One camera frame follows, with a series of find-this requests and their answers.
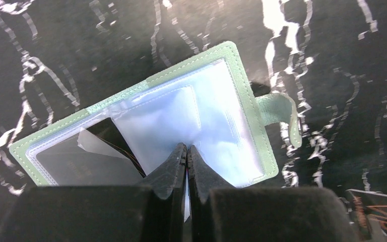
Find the mint green card holder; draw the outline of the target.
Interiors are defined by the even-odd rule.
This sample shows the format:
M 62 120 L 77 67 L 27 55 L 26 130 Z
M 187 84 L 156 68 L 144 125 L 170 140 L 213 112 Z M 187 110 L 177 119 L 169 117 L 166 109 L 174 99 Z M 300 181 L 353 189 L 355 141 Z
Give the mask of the mint green card holder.
M 177 144 L 195 146 L 235 187 L 278 174 L 266 132 L 288 125 L 302 144 L 294 101 L 255 97 L 236 45 L 222 42 L 9 147 L 38 186 L 122 185 L 140 181 Z

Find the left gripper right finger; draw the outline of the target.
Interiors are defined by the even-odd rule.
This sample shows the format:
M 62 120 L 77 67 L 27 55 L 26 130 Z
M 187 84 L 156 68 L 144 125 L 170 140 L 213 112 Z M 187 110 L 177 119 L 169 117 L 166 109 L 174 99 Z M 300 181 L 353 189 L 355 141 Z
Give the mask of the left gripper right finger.
M 187 152 L 193 241 L 359 241 L 342 202 L 317 187 L 236 188 Z

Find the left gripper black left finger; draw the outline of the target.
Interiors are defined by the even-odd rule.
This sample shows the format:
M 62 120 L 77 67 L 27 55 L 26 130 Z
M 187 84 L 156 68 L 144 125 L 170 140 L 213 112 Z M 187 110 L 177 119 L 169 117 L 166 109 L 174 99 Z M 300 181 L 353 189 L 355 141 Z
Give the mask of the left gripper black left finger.
M 0 226 L 0 241 L 182 241 L 187 148 L 131 186 L 36 187 Z

